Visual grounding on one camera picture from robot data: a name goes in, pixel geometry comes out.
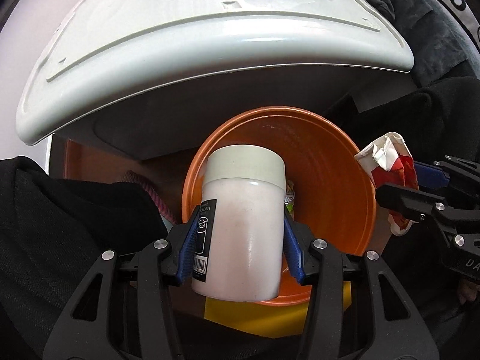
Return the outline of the green snack wrapper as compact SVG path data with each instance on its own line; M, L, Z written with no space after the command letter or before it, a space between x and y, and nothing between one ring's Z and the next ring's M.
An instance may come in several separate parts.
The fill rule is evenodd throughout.
M292 218L295 217L295 185L291 180L286 181L285 206Z

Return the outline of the orange plastic trash bucket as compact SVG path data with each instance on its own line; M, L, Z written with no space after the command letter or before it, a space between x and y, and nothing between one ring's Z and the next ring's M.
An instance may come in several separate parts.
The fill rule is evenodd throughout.
M374 187L355 160L357 146L338 127L299 108L247 111L220 126L202 144L185 179L182 214L202 203L209 156L233 145L260 146L284 161L295 185L295 221L347 254L363 254L375 222Z

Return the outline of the white cylindrical plastic jar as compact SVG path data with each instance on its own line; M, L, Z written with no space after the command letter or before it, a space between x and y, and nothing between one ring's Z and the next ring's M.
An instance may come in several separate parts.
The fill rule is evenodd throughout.
M229 302L262 302L278 295L286 194L285 164L272 150L229 145L209 156L193 291Z

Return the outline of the white plastic storage box lid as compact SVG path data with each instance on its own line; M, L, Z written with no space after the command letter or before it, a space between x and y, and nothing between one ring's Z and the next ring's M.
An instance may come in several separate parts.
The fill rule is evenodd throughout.
M413 62L365 0L80 0L32 68L16 132L148 158L252 108L320 111Z

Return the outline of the red white paper bag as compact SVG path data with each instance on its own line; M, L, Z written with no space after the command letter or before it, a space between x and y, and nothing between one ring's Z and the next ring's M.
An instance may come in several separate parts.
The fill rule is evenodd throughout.
M413 157L399 133L390 132L380 136L354 158L375 189L387 183L419 189Z

